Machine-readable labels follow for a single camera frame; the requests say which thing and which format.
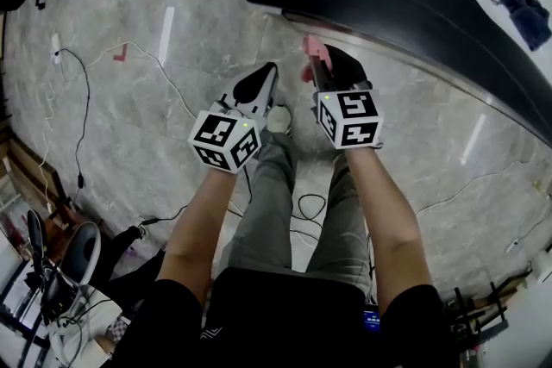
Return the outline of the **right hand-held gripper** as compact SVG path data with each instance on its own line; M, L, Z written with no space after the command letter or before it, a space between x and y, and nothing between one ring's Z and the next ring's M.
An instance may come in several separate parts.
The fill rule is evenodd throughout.
M376 90L367 81L362 64L338 47L325 47L331 68L320 56L309 57L317 88L318 124L335 149L381 148L383 114L377 109Z

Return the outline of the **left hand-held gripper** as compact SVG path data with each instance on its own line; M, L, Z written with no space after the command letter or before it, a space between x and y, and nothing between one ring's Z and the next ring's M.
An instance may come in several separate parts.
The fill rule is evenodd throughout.
M254 65L227 83L220 100L199 112L188 138L204 164L237 173L260 150L264 114L273 101L278 67L273 62Z

